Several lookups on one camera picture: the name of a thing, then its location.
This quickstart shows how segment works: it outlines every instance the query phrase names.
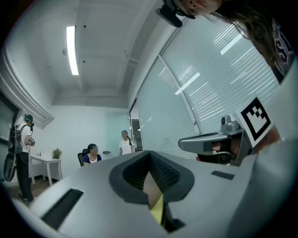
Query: black chair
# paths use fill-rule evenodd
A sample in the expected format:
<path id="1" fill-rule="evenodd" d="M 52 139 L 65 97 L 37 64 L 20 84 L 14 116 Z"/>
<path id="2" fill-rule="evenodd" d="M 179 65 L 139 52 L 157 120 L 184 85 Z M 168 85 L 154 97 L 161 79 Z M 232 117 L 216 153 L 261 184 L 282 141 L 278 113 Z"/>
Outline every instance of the black chair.
<path id="1" fill-rule="evenodd" d="M 88 154 L 88 149 L 83 149 L 82 153 L 78 153 L 78 158 L 81 167 L 84 166 L 84 156 Z"/>

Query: white ceiling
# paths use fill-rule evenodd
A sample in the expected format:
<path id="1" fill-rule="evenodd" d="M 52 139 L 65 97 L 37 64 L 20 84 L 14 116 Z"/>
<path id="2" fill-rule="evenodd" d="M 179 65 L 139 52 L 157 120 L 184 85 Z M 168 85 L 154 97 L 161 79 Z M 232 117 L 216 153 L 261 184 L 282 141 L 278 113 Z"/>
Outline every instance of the white ceiling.
<path id="1" fill-rule="evenodd" d="M 106 106 L 100 99 L 123 100 L 126 95 L 159 21 L 155 9 L 161 4 L 162 0 L 37 0 L 17 30 L 23 32 L 39 73 L 42 69 L 60 92 L 58 104 L 78 104 L 84 98 L 84 104 Z M 66 27 L 73 25 L 79 76 L 71 74 L 68 57 L 62 54 Z"/>

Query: white desk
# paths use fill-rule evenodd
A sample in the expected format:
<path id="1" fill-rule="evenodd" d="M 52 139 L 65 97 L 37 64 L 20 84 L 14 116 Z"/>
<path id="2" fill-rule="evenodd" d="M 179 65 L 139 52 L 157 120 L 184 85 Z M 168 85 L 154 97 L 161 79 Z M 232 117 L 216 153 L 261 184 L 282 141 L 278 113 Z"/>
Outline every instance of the white desk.
<path id="1" fill-rule="evenodd" d="M 50 164 L 52 163 L 58 163 L 58 173 L 59 173 L 59 180 L 62 179 L 62 174 L 61 174 L 61 159 L 43 159 L 42 157 L 40 156 L 34 156 L 34 155 L 30 155 L 29 157 L 30 159 L 30 170 L 31 170 L 31 174 L 32 174 L 32 182 L 33 184 L 35 184 L 35 179 L 34 179 L 34 173 L 33 173 L 33 166 L 32 166 L 32 160 L 35 159 L 37 161 L 40 161 L 41 162 L 41 166 L 42 166 L 42 177 L 43 177 L 43 180 L 46 180 L 46 177 L 45 177 L 45 173 L 44 173 L 44 163 L 47 164 L 47 176 L 48 176 L 48 180 L 50 182 L 50 186 L 53 185 L 53 182 L 52 182 L 52 176 L 51 176 L 51 170 L 50 170 Z"/>

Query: seated person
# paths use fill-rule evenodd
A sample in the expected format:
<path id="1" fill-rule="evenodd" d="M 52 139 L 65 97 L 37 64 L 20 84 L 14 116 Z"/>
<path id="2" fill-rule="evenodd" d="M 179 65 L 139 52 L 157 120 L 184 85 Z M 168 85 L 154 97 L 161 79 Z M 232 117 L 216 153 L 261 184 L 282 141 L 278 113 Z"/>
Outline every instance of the seated person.
<path id="1" fill-rule="evenodd" d="M 97 161 L 100 161 L 102 158 L 98 152 L 98 147 L 95 144 L 88 145 L 89 154 L 84 157 L 84 165 L 92 164 Z"/>

